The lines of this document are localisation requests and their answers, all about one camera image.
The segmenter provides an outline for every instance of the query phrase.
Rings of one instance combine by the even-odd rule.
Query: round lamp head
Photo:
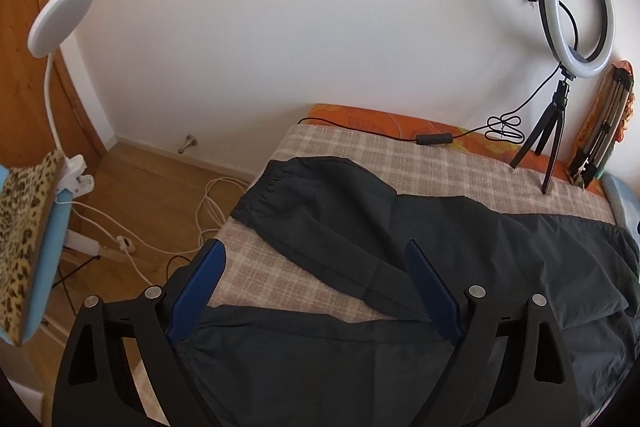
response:
[[[583,57],[575,51],[562,34],[559,0],[539,0],[540,17],[546,40],[554,56],[567,73],[580,78],[591,78],[600,73],[609,63],[616,34],[613,0],[599,0],[601,12],[600,38],[593,53]]]
[[[34,20],[27,47],[36,58],[49,55],[71,35],[93,0],[50,0]]]

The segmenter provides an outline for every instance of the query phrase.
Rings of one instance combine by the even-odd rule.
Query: white power cord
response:
[[[196,227],[198,229],[198,238],[197,238],[198,247],[194,248],[193,250],[186,250],[186,251],[181,251],[181,252],[170,252],[170,251],[166,251],[166,250],[161,250],[161,248],[153,247],[153,245],[148,244],[139,235],[137,235],[134,232],[131,232],[131,230],[129,230],[127,227],[125,227],[122,223],[120,223],[116,219],[113,219],[113,217],[111,217],[109,214],[106,214],[103,211],[98,210],[98,208],[95,208],[95,207],[93,207],[91,205],[88,205],[88,204],[85,204],[85,203],[80,203],[79,201],[58,201],[58,200],[56,200],[56,204],[77,204],[79,206],[83,206],[84,208],[88,208],[90,210],[93,210],[94,212],[97,212],[101,216],[104,216],[107,219],[109,219],[112,223],[115,223],[116,225],[121,227],[121,229],[123,229],[125,232],[129,233],[130,235],[132,235],[134,238],[136,238],[138,241],[140,241],[140,243],[145,245],[147,248],[150,248],[151,250],[156,250],[156,251],[159,251],[160,253],[165,253],[165,254],[168,254],[168,255],[182,255],[182,254],[185,254],[185,253],[193,253],[195,251],[198,251],[202,247],[202,245],[204,245],[204,241],[205,241],[204,240],[204,236],[205,236],[205,234],[206,233],[210,233],[210,232],[218,232],[220,230],[220,228],[222,227],[222,225],[224,224],[225,219],[226,219],[224,212],[222,212],[222,209],[220,209],[220,206],[209,196],[210,190],[214,187],[214,185],[216,183],[221,182],[221,181],[237,185],[238,187],[240,187],[242,189],[243,192],[246,191],[247,187],[248,187],[248,185],[246,183],[244,183],[243,181],[237,180],[235,178],[230,178],[228,176],[221,176],[220,178],[215,178],[215,179],[209,181],[207,183],[206,187],[205,187],[204,195],[203,195],[202,199],[200,200],[200,203],[196,207],[195,222],[196,222]],[[209,214],[209,217],[211,219],[213,219],[213,222],[216,224],[216,226],[211,228],[211,229],[203,229],[201,227],[201,225],[200,225],[200,219],[198,217],[198,213],[200,212],[200,209],[203,206],[205,207],[205,210],[207,211],[207,214]],[[127,255],[127,257],[129,257],[129,260],[131,261],[131,264],[133,265],[133,268],[136,270],[136,272],[140,276],[140,278],[143,281],[145,281],[149,286],[153,286],[153,283],[143,275],[143,273],[140,271],[140,269],[138,269],[138,266],[136,265],[136,262],[133,260],[131,254],[129,253],[129,245],[127,244],[127,241],[125,240],[124,237],[122,237],[121,235],[119,235],[118,237],[113,237],[113,235],[107,229],[105,229],[104,227],[102,227],[101,225],[96,223],[93,219],[89,219],[88,217],[82,216],[81,214],[76,212],[76,210],[74,208],[73,208],[73,212],[80,219],[82,219],[82,220],[84,220],[84,221],[86,221],[88,223],[91,223],[92,225],[94,225],[94,227],[96,227],[99,230],[101,230],[114,243],[116,243],[120,247],[120,250],[122,250],[122,252],[125,253]]]

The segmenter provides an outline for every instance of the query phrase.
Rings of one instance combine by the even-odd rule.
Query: ring light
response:
[[[583,57],[566,41],[560,25],[559,0],[539,0],[540,17],[546,40],[563,70],[571,76],[591,78],[600,73],[609,63],[616,33],[613,0],[599,0],[602,13],[600,39],[591,55]]]

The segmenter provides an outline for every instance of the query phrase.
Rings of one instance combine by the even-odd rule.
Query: mattress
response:
[[[296,156],[349,158],[405,194],[467,196],[497,212],[566,214],[614,223],[611,207],[600,194],[554,177],[548,194],[543,195],[542,173],[511,169],[504,161],[452,147],[418,146],[359,131],[301,124],[289,129],[272,159]],[[325,313],[349,322],[386,318],[362,301],[324,285],[233,219],[217,237],[225,244],[227,263],[209,306]],[[142,364],[135,380],[146,413],[166,423]]]
[[[457,136],[468,131],[463,127],[423,120],[422,118],[350,107],[348,105],[317,103],[311,108],[307,116],[308,118],[322,118],[323,120],[328,120],[352,129],[367,132],[373,131],[395,138],[415,138],[418,134],[439,134],[445,132],[450,132],[453,136]],[[305,122],[317,125],[328,125],[321,120],[305,120]],[[520,149],[519,145],[510,142],[489,140],[485,137],[484,132],[469,133],[457,138],[448,147],[460,152],[468,152],[485,156],[486,158],[493,158],[504,163],[509,163]],[[549,156],[544,154],[536,156],[533,151],[529,151],[520,162],[519,168],[545,172],[548,162]],[[558,180],[566,180],[565,172],[565,163],[558,160],[554,166],[552,176]],[[588,191],[605,197],[602,186],[598,180],[591,182]]]

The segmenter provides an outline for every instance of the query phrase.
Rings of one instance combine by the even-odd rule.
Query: white wall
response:
[[[94,124],[98,137],[100,137],[107,149],[111,148],[116,143],[115,133],[86,70],[84,58],[82,58],[78,40],[76,39],[76,32],[71,33],[60,45],[60,51],[65,59],[69,76],[71,76],[78,92],[78,97]]]
[[[595,0],[564,2],[584,52]],[[616,57],[640,68],[640,1],[615,3]],[[249,172],[315,102],[478,126],[555,67],[524,0],[95,0],[78,43],[116,134],[175,151],[191,133],[191,154]],[[574,82],[565,158],[597,85]],[[554,88],[523,110],[527,131]],[[639,142],[636,118],[610,170],[640,192]]]

